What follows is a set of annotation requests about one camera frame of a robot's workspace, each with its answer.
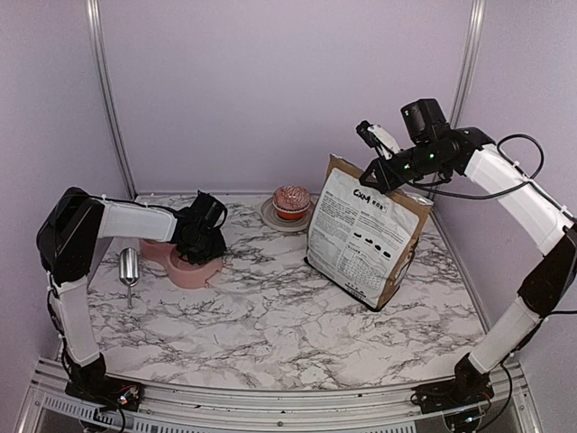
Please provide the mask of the white tape roll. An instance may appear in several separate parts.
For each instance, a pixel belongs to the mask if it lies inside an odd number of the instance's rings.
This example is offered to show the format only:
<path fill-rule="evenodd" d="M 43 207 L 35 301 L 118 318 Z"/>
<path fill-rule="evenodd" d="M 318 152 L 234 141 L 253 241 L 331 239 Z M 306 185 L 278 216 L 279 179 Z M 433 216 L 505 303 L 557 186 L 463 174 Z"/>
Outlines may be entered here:
<path fill-rule="evenodd" d="M 315 203 L 312 202 L 305 215 L 296 220 L 281 218 L 272 204 L 272 198 L 255 205 L 254 208 L 266 226 L 282 233 L 299 233 L 307 230 L 315 211 Z"/>

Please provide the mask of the aluminium front frame rail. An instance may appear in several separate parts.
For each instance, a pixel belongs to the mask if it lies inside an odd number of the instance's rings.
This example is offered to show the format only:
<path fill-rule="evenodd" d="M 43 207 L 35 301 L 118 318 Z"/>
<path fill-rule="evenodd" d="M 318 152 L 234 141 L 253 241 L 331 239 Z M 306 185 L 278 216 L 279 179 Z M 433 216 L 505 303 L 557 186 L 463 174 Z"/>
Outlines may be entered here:
<path fill-rule="evenodd" d="M 16 431 L 79 432 L 539 432 L 520 367 L 492 372 L 492 394 L 462 407 L 433 404 L 414 383 L 328 391 L 229 390 L 143 382 L 137 410 L 104 410 L 66 394 L 59 362 L 42 358 Z"/>

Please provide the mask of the silver metal scoop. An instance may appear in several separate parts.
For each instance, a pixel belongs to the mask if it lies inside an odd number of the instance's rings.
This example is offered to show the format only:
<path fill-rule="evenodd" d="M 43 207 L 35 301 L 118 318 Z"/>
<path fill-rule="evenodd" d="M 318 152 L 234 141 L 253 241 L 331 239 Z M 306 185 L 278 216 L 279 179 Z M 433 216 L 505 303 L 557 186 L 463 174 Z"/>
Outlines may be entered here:
<path fill-rule="evenodd" d="M 126 247 L 119 253 L 119 281 L 126 287 L 127 307 L 133 307 L 133 287 L 140 279 L 138 252 L 133 247 Z"/>

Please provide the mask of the left aluminium frame post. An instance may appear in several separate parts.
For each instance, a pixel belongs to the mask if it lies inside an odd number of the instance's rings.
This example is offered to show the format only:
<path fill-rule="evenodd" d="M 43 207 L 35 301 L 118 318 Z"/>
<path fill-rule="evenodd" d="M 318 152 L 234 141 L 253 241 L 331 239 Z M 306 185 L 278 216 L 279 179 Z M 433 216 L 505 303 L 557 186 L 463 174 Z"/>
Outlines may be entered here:
<path fill-rule="evenodd" d="M 105 117 L 114 147 L 114 154 L 119 165 L 127 196 L 129 198 L 137 198 L 136 184 L 124 145 L 124 138 L 114 101 L 114 91 L 105 50 L 100 2 L 97 0 L 87 0 L 86 7 L 89 35 L 96 64 L 96 75 L 104 103 Z"/>

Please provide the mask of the aluminium frame post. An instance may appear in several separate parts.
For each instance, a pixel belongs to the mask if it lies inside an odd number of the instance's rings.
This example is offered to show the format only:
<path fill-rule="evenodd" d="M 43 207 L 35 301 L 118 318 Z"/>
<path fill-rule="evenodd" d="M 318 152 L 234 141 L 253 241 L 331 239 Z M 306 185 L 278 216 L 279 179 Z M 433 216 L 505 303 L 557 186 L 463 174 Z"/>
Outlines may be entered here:
<path fill-rule="evenodd" d="M 87 0 L 86 7 L 89 35 L 96 64 L 96 75 L 104 103 L 105 117 L 114 147 L 114 154 L 119 165 L 127 196 L 129 198 L 137 198 L 136 184 L 124 145 L 124 138 L 114 101 L 114 91 L 105 50 L 100 2 L 97 0 Z"/>
<path fill-rule="evenodd" d="M 474 72 L 476 70 L 481 47 L 482 28 L 487 8 L 486 0 L 473 0 L 467 28 L 462 65 L 457 80 L 457 87 L 451 108 L 449 123 L 456 127 L 463 116 L 463 110 L 469 96 Z"/>

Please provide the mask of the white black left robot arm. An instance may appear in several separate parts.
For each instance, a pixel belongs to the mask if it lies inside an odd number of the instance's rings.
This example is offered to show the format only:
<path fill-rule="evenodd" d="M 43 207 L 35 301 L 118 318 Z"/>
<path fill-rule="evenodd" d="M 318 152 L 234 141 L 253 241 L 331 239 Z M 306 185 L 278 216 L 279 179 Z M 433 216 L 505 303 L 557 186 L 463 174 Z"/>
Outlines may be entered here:
<path fill-rule="evenodd" d="M 143 386 L 106 373 L 88 311 L 87 288 L 96 245 L 105 238 L 172 244 L 180 258 L 206 265 L 226 251 L 221 227 L 226 206 L 198 192 L 188 207 L 173 209 L 87 194 L 69 188 L 41 226 L 36 244 L 48 277 L 48 310 L 63 344 L 68 395 L 137 410 Z"/>

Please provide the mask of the right aluminium frame post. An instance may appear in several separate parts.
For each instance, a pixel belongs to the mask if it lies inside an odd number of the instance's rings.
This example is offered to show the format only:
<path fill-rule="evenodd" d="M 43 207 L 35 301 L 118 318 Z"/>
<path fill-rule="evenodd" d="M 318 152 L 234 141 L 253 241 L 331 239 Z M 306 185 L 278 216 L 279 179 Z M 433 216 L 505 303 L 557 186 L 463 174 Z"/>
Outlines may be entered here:
<path fill-rule="evenodd" d="M 467 28 L 462 65 L 457 80 L 457 87 L 451 108 L 449 123 L 456 127 L 463 116 L 463 110 L 469 96 L 474 72 L 476 70 L 481 47 L 482 28 L 487 8 L 486 0 L 473 0 Z"/>

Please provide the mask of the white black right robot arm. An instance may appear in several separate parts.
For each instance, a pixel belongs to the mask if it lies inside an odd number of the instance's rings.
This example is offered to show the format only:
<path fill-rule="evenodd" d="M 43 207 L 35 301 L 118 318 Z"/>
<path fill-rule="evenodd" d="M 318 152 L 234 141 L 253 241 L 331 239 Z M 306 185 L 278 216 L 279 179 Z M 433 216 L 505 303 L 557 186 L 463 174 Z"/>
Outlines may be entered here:
<path fill-rule="evenodd" d="M 382 127 L 361 121 L 356 133 L 377 156 L 360 183 L 381 193 L 405 185 L 468 201 L 494 201 L 535 248 L 536 265 L 480 342 L 455 365 L 453 377 L 414 390 L 421 410 L 454 408 L 493 395 L 490 373 L 520 351 L 558 307 L 576 278 L 576 217 L 478 127 L 453 127 L 433 98 L 400 110 L 412 142 L 400 147 Z"/>

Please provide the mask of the white brown pet food bag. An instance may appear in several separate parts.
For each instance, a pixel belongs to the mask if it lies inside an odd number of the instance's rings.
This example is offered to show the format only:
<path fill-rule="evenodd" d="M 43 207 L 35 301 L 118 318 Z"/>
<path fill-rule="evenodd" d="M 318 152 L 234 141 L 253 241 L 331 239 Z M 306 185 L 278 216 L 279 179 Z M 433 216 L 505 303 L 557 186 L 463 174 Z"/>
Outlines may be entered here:
<path fill-rule="evenodd" d="M 307 228 L 305 262 L 372 311 L 398 291 L 433 202 L 401 189 L 382 194 L 336 155 Z"/>

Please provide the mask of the red patterned ceramic bowl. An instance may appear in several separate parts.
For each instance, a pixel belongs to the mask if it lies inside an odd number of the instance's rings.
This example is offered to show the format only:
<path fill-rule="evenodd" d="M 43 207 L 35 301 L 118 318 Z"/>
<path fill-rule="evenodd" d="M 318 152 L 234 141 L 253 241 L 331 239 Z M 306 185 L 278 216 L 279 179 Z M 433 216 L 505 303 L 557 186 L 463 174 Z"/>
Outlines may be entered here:
<path fill-rule="evenodd" d="M 311 205 L 311 196 L 304 187 L 286 185 L 275 190 L 272 196 L 272 205 L 281 219 L 299 220 L 308 211 Z"/>

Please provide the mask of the pink double pet feeder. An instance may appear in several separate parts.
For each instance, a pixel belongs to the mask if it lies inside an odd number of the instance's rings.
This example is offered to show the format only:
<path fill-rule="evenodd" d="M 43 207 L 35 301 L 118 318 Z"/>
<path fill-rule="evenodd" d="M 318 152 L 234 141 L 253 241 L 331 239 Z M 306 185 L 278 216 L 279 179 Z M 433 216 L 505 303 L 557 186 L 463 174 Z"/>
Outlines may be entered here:
<path fill-rule="evenodd" d="M 191 264 L 179 257 L 176 245 L 140 240 L 141 256 L 159 264 L 170 281 L 181 289 L 200 289 L 223 267 L 223 259 L 216 258 L 206 264 Z"/>

